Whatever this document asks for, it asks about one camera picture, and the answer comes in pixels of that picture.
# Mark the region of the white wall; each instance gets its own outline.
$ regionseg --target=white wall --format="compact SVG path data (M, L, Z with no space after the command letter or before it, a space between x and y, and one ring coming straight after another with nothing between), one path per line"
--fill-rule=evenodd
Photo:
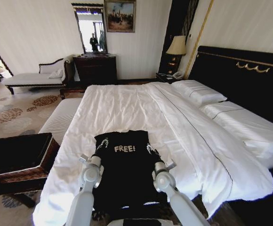
M172 0L137 0L136 32L107 32L107 48L117 55L119 79L155 78L161 60Z
M68 0L0 0L0 55L13 74L82 52Z
M193 40L187 43L187 55L183 57L180 70L185 71L189 62L202 21L210 0L200 0L190 33ZM199 45L223 48L273 52L273 0L215 0ZM188 74L194 63L192 60Z
M38 72L39 63L83 53L71 2L0 0L0 55L14 74ZM119 79L151 78L158 71L171 0L137 0L136 32L107 32Z

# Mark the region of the white cushion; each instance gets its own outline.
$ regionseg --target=white cushion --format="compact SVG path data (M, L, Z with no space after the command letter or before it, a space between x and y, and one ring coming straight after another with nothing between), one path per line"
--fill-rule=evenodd
M257 157L272 156L273 123L229 101L206 105L201 110L243 141Z
M36 84L60 84L62 85L61 78L48 79L49 74L39 73L23 73L13 76L12 78L4 79L4 85L36 85Z
M178 92L197 107L204 104L225 101L227 98L221 93L202 85L195 80L183 80L172 83Z
M58 70L53 71L53 72L49 75L48 79L62 78L62 76L63 76L63 70L62 70L62 68L59 68Z
M39 133L52 133L54 140L61 145L65 132L69 128L82 98L62 100Z
M64 61L65 59L62 59L54 63L53 65L40 65L40 73L50 74L58 70L59 68L64 68Z

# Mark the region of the picture frame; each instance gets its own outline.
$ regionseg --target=picture frame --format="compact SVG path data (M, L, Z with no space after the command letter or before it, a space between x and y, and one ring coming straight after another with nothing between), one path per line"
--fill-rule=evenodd
M136 0L104 0L107 32L135 32Z

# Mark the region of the wooden dresser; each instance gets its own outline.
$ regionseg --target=wooden dresser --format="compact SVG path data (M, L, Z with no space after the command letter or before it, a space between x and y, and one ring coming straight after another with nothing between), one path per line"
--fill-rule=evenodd
M83 85L117 83L116 56L111 54L84 54L74 57Z

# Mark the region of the nightstand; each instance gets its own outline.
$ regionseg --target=nightstand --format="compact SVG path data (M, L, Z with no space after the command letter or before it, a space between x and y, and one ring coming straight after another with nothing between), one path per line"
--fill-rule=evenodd
M169 84L176 82L176 81L181 81L181 79L177 80L175 78L168 77L167 74L164 74L164 73L156 73L156 80L159 82L167 82Z

